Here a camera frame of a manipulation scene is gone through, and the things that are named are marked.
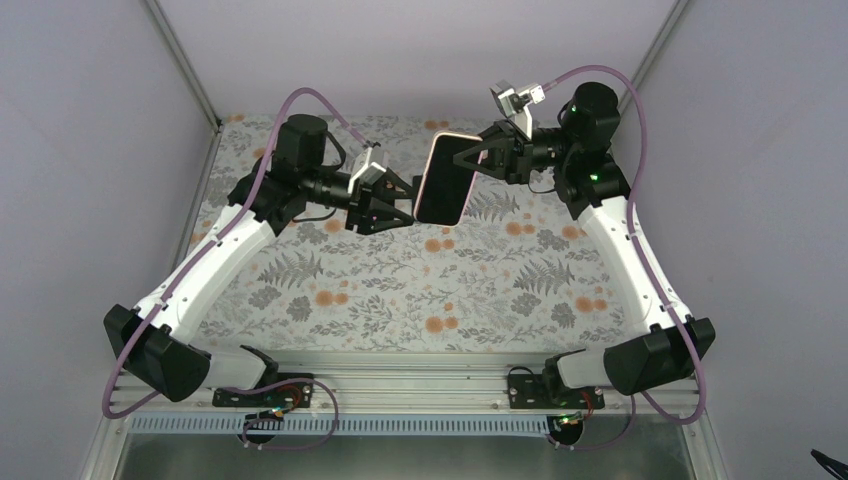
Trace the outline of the black phone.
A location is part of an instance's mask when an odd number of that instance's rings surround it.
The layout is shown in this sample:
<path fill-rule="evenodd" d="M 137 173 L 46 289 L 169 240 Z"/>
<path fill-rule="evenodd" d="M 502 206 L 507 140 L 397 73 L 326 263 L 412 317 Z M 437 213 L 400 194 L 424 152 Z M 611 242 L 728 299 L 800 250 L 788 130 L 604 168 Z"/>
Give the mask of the black phone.
<path fill-rule="evenodd" d="M 476 172 L 453 163 L 458 146 L 453 133 L 441 131 L 433 137 L 413 208 L 417 222 L 453 227 L 464 213 Z"/>

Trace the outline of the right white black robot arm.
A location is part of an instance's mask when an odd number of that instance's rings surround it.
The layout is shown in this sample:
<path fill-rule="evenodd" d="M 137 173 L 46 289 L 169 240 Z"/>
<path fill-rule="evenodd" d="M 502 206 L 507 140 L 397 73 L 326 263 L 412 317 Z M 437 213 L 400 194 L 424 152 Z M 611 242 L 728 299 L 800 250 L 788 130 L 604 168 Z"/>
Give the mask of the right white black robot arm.
<path fill-rule="evenodd" d="M 715 340 L 707 318 L 696 319 L 676 295 L 637 223 L 631 187 L 610 152 L 620 123 L 618 97 L 608 86 L 578 86 L 556 128 L 536 128 L 529 108 L 544 100 L 542 86 L 491 89 L 502 119 L 478 146 L 455 154 L 456 165 L 508 184 L 526 184 L 549 169 L 554 190 L 593 242 L 620 295 L 629 333 L 611 346 L 584 348 L 548 359 L 541 391 L 565 407 L 580 388 L 610 386 L 630 396 L 703 373 Z"/>

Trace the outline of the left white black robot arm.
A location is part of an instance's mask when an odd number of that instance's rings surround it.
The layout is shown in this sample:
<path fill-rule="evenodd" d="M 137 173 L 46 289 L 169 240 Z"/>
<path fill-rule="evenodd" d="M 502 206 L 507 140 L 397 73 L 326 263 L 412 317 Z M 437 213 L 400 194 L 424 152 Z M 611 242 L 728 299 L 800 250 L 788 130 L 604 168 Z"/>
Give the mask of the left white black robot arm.
<path fill-rule="evenodd" d="M 310 203 L 344 210 L 345 227 L 370 235 L 411 225 L 396 208 L 416 192 L 387 167 L 377 143 L 345 172 L 327 165 L 325 149 L 344 149 L 320 117 L 296 114 L 279 123 L 273 144 L 228 196 L 202 243 L 148 296 L 133 307 L 113 306 L 104 327 L 118 366 L 172 402 L 201 388 L 233 387 L 255 405 L 278 391 L 274 362 L 241 346 L 210 353 L 192 346 L 202 320 L 233 278 L 270 245 Z"/>

